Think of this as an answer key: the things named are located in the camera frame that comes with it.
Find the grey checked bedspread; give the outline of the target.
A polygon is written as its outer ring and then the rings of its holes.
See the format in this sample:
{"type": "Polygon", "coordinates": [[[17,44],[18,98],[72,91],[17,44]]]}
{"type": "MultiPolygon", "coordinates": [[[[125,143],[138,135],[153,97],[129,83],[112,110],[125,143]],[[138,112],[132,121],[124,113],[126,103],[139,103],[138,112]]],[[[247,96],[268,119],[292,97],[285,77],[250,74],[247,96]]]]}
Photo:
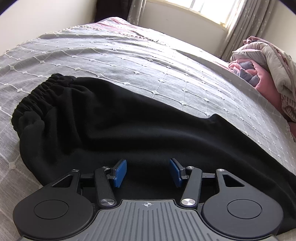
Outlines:
{"type": "Polygon", "coordinates": [[[295,141],[285,118],[217,57],[120,18],[27,41],[1,56],[1,240],[17,240],[15,205],[40,188],[11,125],[18,103],[54,73],[98,77],[184,112],[216,113],[295,173],[295,141]]]}

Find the pink folded blanket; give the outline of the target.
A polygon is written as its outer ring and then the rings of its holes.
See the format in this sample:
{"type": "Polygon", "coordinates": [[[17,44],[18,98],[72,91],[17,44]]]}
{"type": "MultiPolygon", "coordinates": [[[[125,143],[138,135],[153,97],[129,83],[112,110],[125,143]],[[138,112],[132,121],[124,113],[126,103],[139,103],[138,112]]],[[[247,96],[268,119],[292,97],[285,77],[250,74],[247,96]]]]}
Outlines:
{"type": "Polygon", "coordinates": [[[231,61],[228,68],[237,76],[252,85],[265,97],[287,120],[292,121],[281,107],[280,93],[277,91],[269,71],[265,70],[254,60],[238,59],[231,61]]]}

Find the folded beige grey quilt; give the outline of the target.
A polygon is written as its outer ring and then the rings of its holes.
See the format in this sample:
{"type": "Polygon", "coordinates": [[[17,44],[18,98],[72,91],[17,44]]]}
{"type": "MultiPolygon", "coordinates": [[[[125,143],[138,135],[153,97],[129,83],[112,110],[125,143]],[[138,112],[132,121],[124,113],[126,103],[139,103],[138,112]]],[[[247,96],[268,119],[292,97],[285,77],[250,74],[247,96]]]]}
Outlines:
{"type": "Polygon", "coordinates": [[[295,62],[274,44],[254,36],[243,41],[243,46],[232,52],[231,61],[251,59],[269,71],[277,91],[295,100],[295,62]]]}

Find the dark hanging clothes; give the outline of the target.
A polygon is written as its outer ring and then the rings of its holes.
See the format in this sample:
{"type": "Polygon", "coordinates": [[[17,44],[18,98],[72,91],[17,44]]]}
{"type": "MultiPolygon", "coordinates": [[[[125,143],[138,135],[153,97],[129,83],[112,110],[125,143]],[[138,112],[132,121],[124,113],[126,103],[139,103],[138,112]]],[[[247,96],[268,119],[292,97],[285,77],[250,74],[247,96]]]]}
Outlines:
{"type": "Polygon", "coordinates": [[[94,21],[98,22],[110,17],[127,20],[132,0],[97,0],[94,21]]]}

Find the grey dotted curtain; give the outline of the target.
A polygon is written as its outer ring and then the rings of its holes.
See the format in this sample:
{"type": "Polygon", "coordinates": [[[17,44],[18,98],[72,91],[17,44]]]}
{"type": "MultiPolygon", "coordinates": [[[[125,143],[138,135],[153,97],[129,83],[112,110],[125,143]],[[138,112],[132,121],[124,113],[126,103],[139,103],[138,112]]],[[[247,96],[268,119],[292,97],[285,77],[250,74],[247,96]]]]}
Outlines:
{"type": "Polygon", "coordinates": [[[127,21],[135,26],[138,26],[138,24],[140,23],[140,20],[142,19],[142,15],[144,14],[144,8],[146,5],[146,0],[133,0],[129,13],[128,13],[128,17],[127,17],[127,21]]]}

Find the striped folded blanket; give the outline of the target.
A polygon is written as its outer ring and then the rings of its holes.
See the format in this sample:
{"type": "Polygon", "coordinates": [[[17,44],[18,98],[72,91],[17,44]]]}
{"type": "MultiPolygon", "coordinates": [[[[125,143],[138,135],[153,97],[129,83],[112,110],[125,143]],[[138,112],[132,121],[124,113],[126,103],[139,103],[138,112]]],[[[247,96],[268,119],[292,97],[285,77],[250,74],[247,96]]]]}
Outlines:
{"type": "Polygon", "coordinates": [[[296,105],[295,101],[284,96],[283,94],[280,95],[281,97],[281,107],[284,113],[293,121],[296,122],[296,105]]]}

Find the black pants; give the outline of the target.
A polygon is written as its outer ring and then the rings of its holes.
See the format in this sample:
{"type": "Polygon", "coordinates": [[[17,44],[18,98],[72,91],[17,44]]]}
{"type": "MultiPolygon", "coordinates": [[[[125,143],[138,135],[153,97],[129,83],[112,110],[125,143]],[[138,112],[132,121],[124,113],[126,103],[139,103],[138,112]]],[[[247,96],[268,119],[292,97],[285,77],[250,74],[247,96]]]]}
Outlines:
{"type": "Polygon", "coordinates": [[[198,118],[108,81],[53,74],[22,99],[11,123],[42,185],[125,159],[117,200],[180,200],[169,171],[175,158],[206,173],[229,171],[281,205],[279,233],[295,228],[295,175],[217,114],[198,118]]]}

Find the right grey curtain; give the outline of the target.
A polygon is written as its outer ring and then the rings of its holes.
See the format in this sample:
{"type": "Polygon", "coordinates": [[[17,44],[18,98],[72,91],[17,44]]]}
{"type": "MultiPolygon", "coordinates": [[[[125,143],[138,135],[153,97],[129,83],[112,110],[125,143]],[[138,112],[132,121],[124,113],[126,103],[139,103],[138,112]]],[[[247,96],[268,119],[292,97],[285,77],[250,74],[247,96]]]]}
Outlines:
{"type": "Polygon", "coordinates": [[[275,4],[276,1],[243,1],[235,21],[228,28],[217,57],[229,61],[232,52],[240,48],[248,37],[262,37],[275,4]]]}

